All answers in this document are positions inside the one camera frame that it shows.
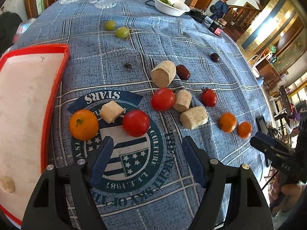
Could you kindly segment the person's right hand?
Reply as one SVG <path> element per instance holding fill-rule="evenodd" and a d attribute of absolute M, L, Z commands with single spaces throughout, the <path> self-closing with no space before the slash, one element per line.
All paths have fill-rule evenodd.
<path fill-rule="evenodd" d="M 280 193 L 283 193 L 287 199 L 283 204 L 273 209 L 273 215 L 277 215 L 279 211 L 288 212 L 291 211 L 297 203 L 300 195 L 305 189 L 305 184 L 299 182 L 297 184 L 284 184 L 281 186 L 279 183 L 279 173 L 274 178 L 274 183 L 269 195 L 270 203 L 274 202 Z"/>

